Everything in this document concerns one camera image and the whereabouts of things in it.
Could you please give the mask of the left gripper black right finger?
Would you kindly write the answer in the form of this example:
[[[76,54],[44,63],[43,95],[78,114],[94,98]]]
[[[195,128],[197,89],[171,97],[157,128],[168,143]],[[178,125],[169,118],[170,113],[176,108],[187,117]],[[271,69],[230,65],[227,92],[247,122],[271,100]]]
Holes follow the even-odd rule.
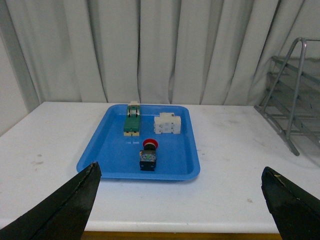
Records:
[[[282,174],[265,167],[261,189],[283,240],[320,238],[320,200]]]

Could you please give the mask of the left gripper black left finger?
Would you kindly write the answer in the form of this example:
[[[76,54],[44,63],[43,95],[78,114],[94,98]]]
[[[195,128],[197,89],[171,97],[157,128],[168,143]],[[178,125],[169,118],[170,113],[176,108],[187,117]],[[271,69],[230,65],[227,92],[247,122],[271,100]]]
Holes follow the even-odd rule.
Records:
[[[91,214],[101,169],[93,162],[0,230],[2,240],[79,240]]]

